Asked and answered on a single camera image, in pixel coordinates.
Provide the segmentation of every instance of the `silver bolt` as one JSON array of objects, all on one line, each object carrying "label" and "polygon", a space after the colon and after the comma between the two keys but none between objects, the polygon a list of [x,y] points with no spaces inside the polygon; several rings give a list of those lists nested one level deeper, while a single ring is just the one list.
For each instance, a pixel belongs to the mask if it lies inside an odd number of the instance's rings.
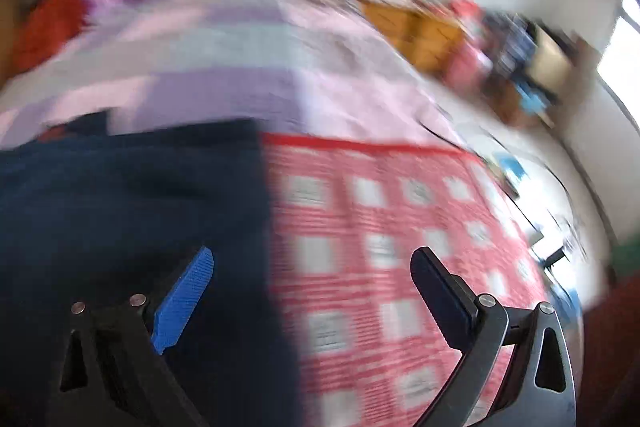
[{"label": "silver bolt", "polygon": [[79,315],[84,311],[84,308],[85,308],[84,302],[78,301],[76,303],[73,303],[73,305],[71,306],[71,312],[74,315]]},{"label": "silver bolt", "polygon": [[551,315],[554,312],[554,307],[548,302],[540,302],[540,311]]},{"label": "silver bolt", "polygon": [[487,308],[493,308],[495,306],[495,299],[493,296],[488,293],[483,293],[478,297],[478,302],[482,304],[482,306],[486,306]]},{"label": "silver bolt", "polygon": [[142,304],[144,304],[145,302],[146,302],[146,297],[142,293],[135,293],[129,297],[129,304],[132,305],[134,308],[137,308],[138,306],[142,306]]}]

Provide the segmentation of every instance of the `bed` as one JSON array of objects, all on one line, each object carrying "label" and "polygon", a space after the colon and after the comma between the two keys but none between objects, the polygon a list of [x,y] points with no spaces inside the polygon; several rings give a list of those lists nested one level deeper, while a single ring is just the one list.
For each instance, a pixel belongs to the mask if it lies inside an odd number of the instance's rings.
[{"label": "bed", "polygon": [[[459,353],[412,285],[428,243],[476,293],[545,298],[501,193],[415,70],[344,0],[139,0],[10,81],[0,146],[108,108],[110,134],[251,118],[273,193],[271,292],[308,425],[407,425]],[[504,374],[495,366],[472,418]]]}]

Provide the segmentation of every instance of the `pink object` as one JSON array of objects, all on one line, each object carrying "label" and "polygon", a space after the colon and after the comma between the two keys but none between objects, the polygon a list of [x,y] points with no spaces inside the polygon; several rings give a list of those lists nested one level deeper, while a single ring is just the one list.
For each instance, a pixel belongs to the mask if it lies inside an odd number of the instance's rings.
[{"label": "pink object", "polygon": [[[304,136],[264,142],[271,288],[300,350],[304,425],[411,427],[451,374],[460,354],[412,282],[416,248],[431,247],[474,292],[505,306],[545,299],[527,246],[475,156]],[[505,349],[498,356],[475,421],[509,357]]]},{"label": "pink object", "polygon": [[465,41],[449,61],[442,81],[458,92],[478,90],[491,67],[491,60],[471,42]]}]

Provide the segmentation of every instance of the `window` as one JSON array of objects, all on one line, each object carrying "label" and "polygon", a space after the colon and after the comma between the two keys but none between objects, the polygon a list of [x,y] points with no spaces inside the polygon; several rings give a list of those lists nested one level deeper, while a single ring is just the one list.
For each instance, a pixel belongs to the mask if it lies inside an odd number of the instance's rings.
[{"label": "window", "polygon": [[636,0],[622,0],[622,12],[598,74],[640,123],[640,7]]}]

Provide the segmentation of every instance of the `blue gripper pad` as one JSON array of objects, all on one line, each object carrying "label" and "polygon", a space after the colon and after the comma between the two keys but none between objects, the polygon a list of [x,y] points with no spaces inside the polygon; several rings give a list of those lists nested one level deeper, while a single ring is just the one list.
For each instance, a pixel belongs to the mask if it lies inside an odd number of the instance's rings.
[{"label": "blue gripper pad", "polygon": [[453,349],[466,353],[473,343],[478,308],[430,248],[411,257],[411,277],[442,336]]},{"label": "blue gripper pad", "polygon": [[200,297],[213,275],[213,254],[202,247],[191,260],[177,282],[167,293],[154,314],[151,343],[158,355],[180,339]]}]

